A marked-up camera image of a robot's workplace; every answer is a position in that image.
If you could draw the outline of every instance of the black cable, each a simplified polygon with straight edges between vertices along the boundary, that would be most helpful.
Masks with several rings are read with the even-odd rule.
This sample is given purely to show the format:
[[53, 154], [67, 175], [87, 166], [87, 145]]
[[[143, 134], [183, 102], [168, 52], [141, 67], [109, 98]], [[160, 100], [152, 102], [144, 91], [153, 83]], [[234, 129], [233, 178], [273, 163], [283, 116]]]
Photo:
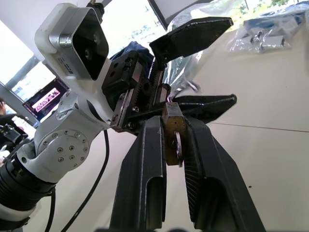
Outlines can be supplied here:
[[103, 163], [103, 167], [101, 169], [101, 171], [98, 174], [98, 177], [95, 181], [95, 183], [93, 184], [93, 187], [91, 188], [90, 192], [88, 193], [87, 197], [85, 198], [84, 202], [81, 204], [81, 206], [78, 208], [78, 210], [76, 211], [76, 213], [74, 214], [74, 216], [71, 218], [71, 220], [67, 223], [67, 225], [63, 228], [63, 230], [61, 232], [66, 232], [68, 230], [68, 228], [72, 225], [72, 223], [75, 221], [75, 219], [77, 218], [77, 216], [80, 214], [80, 212], [83, 210], [83, 208], [85, 207], [85, 205], [88, 203], [89, 199], [91, 198], [93, 192], [96, 190], [96, 187], [98, 186], [98, 183], [105, 171], [109, 156], [110, 156], [110, 144], [108, 141], [108, 133], [107, 130], [104, 131], [104, 137], [105, 137], [105, 145], [106, 145], [106, 155], [105, 155], [105, 161]]
[[54, 214], [55, 214], [55, 206], [56, 206], [56, 189], [54, 189], [51, 194], [49, 218], [48, 218], [45, 232], [49, 232], [50, 228], [52, 227]]

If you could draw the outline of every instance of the monitor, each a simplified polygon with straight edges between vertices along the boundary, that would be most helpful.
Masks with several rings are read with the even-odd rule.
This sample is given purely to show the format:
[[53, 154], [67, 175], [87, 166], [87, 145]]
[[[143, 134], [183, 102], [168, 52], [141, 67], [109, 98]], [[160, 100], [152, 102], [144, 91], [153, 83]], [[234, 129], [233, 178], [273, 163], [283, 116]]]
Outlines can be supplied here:
[[39, 92], [34, 94], [23, 106], [40, 122], [51, 113], [60, 102], [60, 98], [69, 89], [59, 78], [55, 78]]

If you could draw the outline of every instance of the plastic bag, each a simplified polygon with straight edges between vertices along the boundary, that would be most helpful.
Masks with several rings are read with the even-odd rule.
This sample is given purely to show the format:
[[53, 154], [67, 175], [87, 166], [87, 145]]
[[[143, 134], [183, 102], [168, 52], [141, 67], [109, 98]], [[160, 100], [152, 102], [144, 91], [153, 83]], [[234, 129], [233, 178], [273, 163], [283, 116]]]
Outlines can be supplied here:
[[[239, 5], [242, 0], [214, 0], [210, 3], [193, 5], [180, 12], [169, 24], [167, 32], [189, 22], [191, 19], [208, 16], [229, 16], [235, 5]], [[191, 88], [195, 92], [199, 88], [192, 88], [192, 79], [199, 71], [199, 63], [208, 53], [208, 49], [200, 51], [186, 58], [180, 57], [168, 63], [164, 72], [163, 83], [171, 86], [171, 96], [176, 96], [179, 89]]]
[[228, 43], [228, 51], [262, 53], [291, 47], [308, 9], [306, 1], [244, 21]]

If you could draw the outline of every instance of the silver arm segment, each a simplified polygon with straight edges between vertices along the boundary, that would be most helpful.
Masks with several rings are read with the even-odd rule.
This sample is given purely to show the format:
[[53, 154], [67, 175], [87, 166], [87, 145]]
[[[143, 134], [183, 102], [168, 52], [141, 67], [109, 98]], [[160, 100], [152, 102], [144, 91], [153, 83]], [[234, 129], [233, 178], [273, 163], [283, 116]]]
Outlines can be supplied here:
[[20, 162], [37, 178], [57, 183], [85, 161], [93, 139], [108, 128], [82, 110], [88, 107], [83, 102], [68, 91], [57, 111], [38, 127], [34, 141], [18, 150]]

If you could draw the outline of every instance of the person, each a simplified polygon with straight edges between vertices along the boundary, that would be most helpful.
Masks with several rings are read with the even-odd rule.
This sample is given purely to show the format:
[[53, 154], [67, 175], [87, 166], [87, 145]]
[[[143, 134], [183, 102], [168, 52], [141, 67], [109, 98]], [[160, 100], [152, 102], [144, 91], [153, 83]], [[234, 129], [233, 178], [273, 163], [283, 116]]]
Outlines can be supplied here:
[[[5, 150], [12, 152], [17, 144], [19, 144], [21, 141], [28, 137], [28, 135], [22, 130], [22, 128], [19, 128], [13, 122], [12, 118], [15, 116], [27, 121], [25, 117], [19, 114], [7, 115], [5, 101], [3, 98], [0, 97], [0, 150], [2, 148], [5, 148]], [[14, 131], [12, 131], [11, 133], [7, 133], [8, 128], [14, 129]]]
[[1, 97], [0, 97], [0, 115], [6, 115], [5, 102]]

